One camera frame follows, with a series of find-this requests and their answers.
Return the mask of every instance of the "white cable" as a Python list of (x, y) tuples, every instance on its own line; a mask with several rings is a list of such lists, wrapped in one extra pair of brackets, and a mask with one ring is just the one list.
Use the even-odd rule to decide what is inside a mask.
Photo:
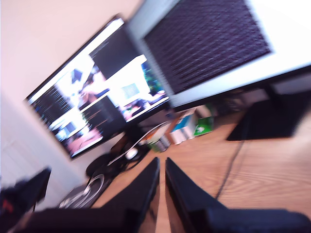
[(100, 189), (102, 188), (102, 186), (103, 186), (103, 183), (104, 183), (104, 175), (103, 175), (103, 174), (100, 174), (100, 175), (98, 175), (98, 176), (92, 178), (92, 179), (90, 180), (90, 182), (88, 183), (88, 185), (86, 186), (86, 188), (85, 188), (83, 191), (81, 191), (80, 193), (76, 194), (75, 196), (73, 196), (73, 197), (71, 197), (71, 198), (68, 198), (68, 199), (62, 201), (62, 202), (59, 204), (59, 208), (65, 208), (65, 209), (67, 209), (67, 208), (69, 208), (75, 201), (77, 201), (79, 198), (85, 196), (85, 197), (82, 199), (82, 201), (80, 201), (78, 204), (76, 204), (76, 205), (74, 206), (74, 208), (78, 208), (78, 206), (81, 205), (81, 204), (86, 200), (86, 198), (88, 197), (88, 195), (90, 194), (90, 191), (91, 191), (90, 185), (91, 185), (96, 179), (100, 179), (100, 176), (103, 177), (103, 178), (101, 179), (102, 182), (101, 182), (101, 186), (100, 186), (100, 188), (99, 188), (99, 190), (100, 190)]
[[(163, 122), (163, 123), (161, 123), (161, 124), (158, 124), (157, 126), (155, 126), (155, 127), (153, 127), (152, 129), (150, 129), (150, 130), (149, 130), (147, 133), (145, 133), (144, 136), (141, 137), (130, 149), (132, 149), (134, 146), (136, 146), (136, 144), (137, 144), (138, 142), (140, 142), (140, 141), (141, 141), (148, 133), (150, 133), (152, 130), (154, 130), (155, 128), (157, 128), (157, 127), (159, 127), (159, 126), (161, 126), (161, 125), (163, 125), (163, 124), (166, 124), (166, 123), (167, 123), (167, 121), (165, 121), (165, 122)], [(115, 161), (117, 161), (118, 159), (122, 158), (127, 152), (123, 153), (122, 155), (120, 155), (120, 156), (118, 156), (117, 158), (115, 158), (114, 160), (112, 160), (112, 161), (108, 164), (108, 166), (111, 165), (112, 163), (114, 163)]]
[(95, 177), (89, 182), (89, 185), (90, 185), (92, 182), (94, 182), (94, 180), (96, 180), (96, 179), (100, 179), (100, 180), (101, 180), (101, 186), (99, 187), (99, 189), (97, 190), (97, 192), (96, 192), (95, 194), (93, 194), (93, 196), (91, 196), (86, 202), (84, 202), (84, 201), (86, 200), (86, 198), (88, 197), (88, 195), (89, 195), (89, 193), (88, 193), (88, 195), (87, 195), (81, 202), (79, 202), (78, 204), (76, 204), (76, 205), (74, 206), (74, 208), (82, 208), (82, 207), (85, 206), (87, 203), (89, 203), (89, 202), (99, 193), (99, 191), (101, 190), (101, 188), (102, 188), (102, 186), (103, 186), (103, 184), (104, 184), (104, 175), (103, 175), (103, 174), (100, 174), (100, 175), (98, 175), (98, 176), (95, 176)]

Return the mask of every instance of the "computer monitor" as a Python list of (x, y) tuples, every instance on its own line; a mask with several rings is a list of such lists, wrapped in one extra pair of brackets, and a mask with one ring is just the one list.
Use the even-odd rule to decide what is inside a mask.
[(241, 123), (229, 139), (284, 137), (310, 95), (280, 96), (271, 84), (311, 74), (309, 8), (307, 1), (146, 0), (129, 28), (176, 111), (259, 87), (270, 101), (252, 107), (247, 136)]
[(149, 62), (113, 17), (28, 97), (71, 158), (165, 107)]

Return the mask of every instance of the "monitor screen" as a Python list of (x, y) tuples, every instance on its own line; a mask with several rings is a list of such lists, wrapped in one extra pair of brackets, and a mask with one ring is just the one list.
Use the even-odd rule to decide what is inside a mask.
[(167, 100), (121, 18), (109, 22), (27, 98), (71, 157)]
[(311, 65), (310, 1), (146, 0), (129, 22), (172, 107)]

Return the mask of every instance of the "wooden desk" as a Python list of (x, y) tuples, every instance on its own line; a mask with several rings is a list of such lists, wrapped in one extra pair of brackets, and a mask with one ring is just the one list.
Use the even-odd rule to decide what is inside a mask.
[[(172, 145), (164, 153), (148, 153), (136, 168), (118, 176), (94, 207), (109, 201), (154, 157), (159, 157), (160, 201), (156, 232), (170, 232), (165, 201), (165, 159), (171, 157), (197, 185), (215, 196), (239, 145), (239, 142), (225, 139), (241, 116), (239, 113), (222, 117), (216, 120), (211, 133)], [(292, 138), (246, 141), (219, 200), (229, 208), (286, 208), (311, 218), (311, 111)]]

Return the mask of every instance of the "black base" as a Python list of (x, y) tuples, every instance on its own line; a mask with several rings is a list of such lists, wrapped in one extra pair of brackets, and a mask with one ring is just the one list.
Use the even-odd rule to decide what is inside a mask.
[(271, 100), (254, 103), (235, 129), (228, 141), (290, 137), (309, 106), (311, 92), (279, 95), (281, 104)]

